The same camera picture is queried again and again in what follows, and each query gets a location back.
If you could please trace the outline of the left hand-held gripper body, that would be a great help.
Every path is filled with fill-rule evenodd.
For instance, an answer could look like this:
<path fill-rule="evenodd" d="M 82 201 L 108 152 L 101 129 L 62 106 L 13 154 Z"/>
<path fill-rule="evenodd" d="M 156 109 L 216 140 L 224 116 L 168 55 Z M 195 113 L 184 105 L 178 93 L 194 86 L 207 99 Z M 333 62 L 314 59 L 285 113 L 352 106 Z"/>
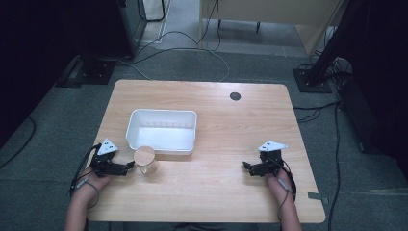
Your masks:
<path fill-rule="evenodd" d="M 96 147 L 95 153 L 90 162 L 90 167 L 98 177 L 104 175 L 118 175 L 117 164 L 113 162 L 118 147 L 109 139 L 104 139 Z"/>

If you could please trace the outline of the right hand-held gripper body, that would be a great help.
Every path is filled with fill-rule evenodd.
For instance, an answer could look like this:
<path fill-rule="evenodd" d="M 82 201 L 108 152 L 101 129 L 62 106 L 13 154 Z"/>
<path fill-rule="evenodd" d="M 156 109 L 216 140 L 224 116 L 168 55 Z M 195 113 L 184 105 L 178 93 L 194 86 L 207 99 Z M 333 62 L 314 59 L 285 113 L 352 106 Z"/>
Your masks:
<path fill-rule="evenodd" d="M 266 141 L 258 150 L 260 151 L 261 163 L 256 171 L 259 176 L 267 174 L 277 175 L 278 171 L 283 167 L 283 159 L 281 150 L 287 148 L 286 144 L 276 141 Z"/>

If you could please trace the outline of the person's left hand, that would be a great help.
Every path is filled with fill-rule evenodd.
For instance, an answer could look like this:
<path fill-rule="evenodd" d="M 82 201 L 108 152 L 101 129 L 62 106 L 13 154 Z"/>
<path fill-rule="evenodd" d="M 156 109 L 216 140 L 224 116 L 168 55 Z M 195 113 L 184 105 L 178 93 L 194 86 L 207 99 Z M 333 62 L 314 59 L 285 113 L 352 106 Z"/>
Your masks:
<path fill-rule="evenodd" d="M 112 180 L 111 176 L 98 177 L 91 167 L 87 167 L 80 176 L 84 183 L 75 191 L 74 195 L 82 199 L 93 199 Z"/>

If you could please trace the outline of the person's right hand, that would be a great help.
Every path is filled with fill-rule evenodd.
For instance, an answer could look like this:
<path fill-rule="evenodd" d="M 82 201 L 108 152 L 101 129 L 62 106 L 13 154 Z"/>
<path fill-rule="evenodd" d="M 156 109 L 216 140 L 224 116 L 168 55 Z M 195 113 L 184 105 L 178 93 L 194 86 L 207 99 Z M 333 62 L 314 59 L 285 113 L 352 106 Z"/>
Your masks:
<path fill-rule="evenodd" d="M 268 187 L 275 198 L 292 193 L 291 181 L 284 169 L 280 169 L 276 175 L 267 176 Z"/>

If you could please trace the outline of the white plastic bin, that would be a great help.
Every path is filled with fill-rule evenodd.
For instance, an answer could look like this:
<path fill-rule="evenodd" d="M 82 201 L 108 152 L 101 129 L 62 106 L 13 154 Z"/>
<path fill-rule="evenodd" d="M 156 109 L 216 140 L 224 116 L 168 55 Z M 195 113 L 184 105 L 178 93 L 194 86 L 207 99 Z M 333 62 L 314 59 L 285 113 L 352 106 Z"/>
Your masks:
<path fill-rule="evenodd" d="M 196 123 L 194 111 L 136 109 L 130 115 L 125 139 L 134 150 L 145 145 L 158 154 L 191 155 Z"/>

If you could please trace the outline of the black stand base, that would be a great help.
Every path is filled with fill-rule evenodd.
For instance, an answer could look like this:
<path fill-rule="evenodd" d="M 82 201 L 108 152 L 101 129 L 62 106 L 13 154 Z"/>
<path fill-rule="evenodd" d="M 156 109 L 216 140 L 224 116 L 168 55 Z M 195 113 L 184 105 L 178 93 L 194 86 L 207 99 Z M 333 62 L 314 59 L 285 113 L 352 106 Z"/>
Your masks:
<path fill-rule="evenodd" d="M 107 85 L 115 68 L 115 62 L 86 61 L 75 57 L 56 82 L 57 88 L 80 88 L 83 85 Z"/>

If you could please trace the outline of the black stand with square base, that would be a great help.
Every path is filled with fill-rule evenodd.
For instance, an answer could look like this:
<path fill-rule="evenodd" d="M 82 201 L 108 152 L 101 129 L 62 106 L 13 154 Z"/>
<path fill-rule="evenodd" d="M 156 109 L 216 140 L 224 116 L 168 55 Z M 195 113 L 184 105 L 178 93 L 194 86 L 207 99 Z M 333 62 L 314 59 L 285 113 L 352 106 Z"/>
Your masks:
<path fill-rule="evenodd" d="M 328 77 L 325 77 L 325 71 L 336 58 L 347 56 L 346 49 L 350 44 L 349 31 L 351 29 L 352 18 L 361 3 L 362 0 L 347 0 L 339 26 L 317 61 L 309 69 L 298 67 L 293 70 L 293 77 L 300 92 L 331 92 L 330 87 L 325 85 L 325 82 L 328 80 Z"/>

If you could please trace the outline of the grey metal cabinet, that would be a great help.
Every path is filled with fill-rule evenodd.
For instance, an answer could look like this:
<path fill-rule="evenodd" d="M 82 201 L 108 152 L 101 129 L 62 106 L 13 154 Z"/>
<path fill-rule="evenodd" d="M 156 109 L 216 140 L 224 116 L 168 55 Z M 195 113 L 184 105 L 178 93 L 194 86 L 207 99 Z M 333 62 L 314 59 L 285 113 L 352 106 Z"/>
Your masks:
<path fill-rule="evenodd" d="M 147 19 L 143 0 L 116 0 L 123 21 L 127 41 L 126 58 L 134 58 L 140 47 Z"/>

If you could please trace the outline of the beige wooden partition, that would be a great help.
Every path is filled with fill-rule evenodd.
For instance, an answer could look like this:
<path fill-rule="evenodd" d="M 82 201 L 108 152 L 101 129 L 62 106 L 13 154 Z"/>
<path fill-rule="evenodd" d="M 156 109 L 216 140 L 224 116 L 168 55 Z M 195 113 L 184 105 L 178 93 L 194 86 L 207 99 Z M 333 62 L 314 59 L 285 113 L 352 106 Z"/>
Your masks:
<path fill-rule="evenodd" d="M 316 50 L 326 29 L 332 25 L 344 0 L 199 0 L 199 35 L 203 20 L 222 20 L 292 24 L 307 55 Z"/>

